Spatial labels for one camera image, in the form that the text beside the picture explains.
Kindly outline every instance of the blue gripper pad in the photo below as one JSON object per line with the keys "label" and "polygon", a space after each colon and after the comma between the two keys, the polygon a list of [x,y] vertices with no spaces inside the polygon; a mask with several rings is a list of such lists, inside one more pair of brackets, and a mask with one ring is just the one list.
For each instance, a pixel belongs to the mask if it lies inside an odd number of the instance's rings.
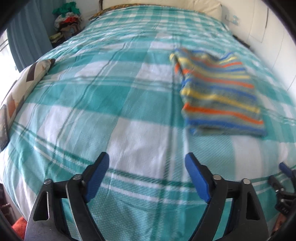
{"label": "blue gripper pad", "polygon": [[96,193],[98,192],[98,189],[102,183],[102,180],[108,168],[109,155],[106,153],[87,183],[86,194],[84,195],[84,200],[86,203],[88,203],[91,199],[93,199],[96,196]]}
{"label": "blue gripper pad", "polygon": [[185,156],[185,167],[196,188],[198,196],[208,203],[211,200],[209,184],[207,183],[207,181],[201,174],[201,171],[198,169],[198,167],[194,163],[194,160],[191,158],[189,154]]}
{"label": "blue gripper pad", "polygon": [[279,169],[286,174],[287,177],[292,178],[293,177],[293,171],[290,169],[285,163],[281,162],[279,164]]}

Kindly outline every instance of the brown and white patterned cushion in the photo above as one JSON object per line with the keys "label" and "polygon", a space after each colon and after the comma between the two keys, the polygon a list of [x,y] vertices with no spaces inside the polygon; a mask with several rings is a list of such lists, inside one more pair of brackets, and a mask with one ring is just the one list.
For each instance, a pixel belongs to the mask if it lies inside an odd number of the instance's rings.
{"label": "brown and white patterned cushion", "polygon": [[24,101],[46,75],[55,59],[40,60],[28,66],[20,73],[19,79],[7,93],[0,109],[0,152],[9,143],[8,131]]}

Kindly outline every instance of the teal and white plaid bedspread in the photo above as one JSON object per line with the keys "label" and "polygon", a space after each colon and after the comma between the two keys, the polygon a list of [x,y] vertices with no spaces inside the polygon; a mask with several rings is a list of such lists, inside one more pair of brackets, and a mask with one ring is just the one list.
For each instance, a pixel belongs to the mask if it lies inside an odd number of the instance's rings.
{"label": "teal and white plaid bedspread", "polygon": [[[214,56],[233,51],[260,78],[254,84],[265,138],[192,136],[184,128],[181,83],[169,60],[180,47]],[[110,168],[89,203],[104,237],[187,241],[206,206],[184,167],[191,151],[225,179],[252,179],[272,225],[276,198],[266,180],[278,174],[289,183],[278,164],[296,165],[295,106],[221,22],[171,7],[114,10],[43,58],[57,60],[18,113],[0,154],[0,179],[25,218],[45,179],[69,179],[106,151]],[[221,223],[229,209],[227,202]]]}

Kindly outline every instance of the window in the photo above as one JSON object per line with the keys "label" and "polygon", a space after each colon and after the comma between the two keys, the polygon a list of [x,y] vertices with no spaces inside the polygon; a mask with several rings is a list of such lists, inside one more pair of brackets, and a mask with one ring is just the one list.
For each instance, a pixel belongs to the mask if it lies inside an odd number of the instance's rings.
{"label": "window", "polygon": [[17,80],[19,72],[10,52],[7,32],[0,37],[0,100],[5,98],[10,87]]}

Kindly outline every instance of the pile of clothes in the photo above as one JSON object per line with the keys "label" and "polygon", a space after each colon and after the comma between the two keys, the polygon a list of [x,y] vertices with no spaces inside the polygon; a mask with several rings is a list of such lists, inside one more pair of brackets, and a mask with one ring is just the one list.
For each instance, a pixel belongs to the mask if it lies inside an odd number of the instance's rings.
{"label": "pile of clothes", "polygon": [[66,40],[80,31],[80,25],[84,19],[76,8],[76,2],[65,3],[62,7],[54,9],[52,13],[58,15],[54,21],[55,30],[60,32]]}

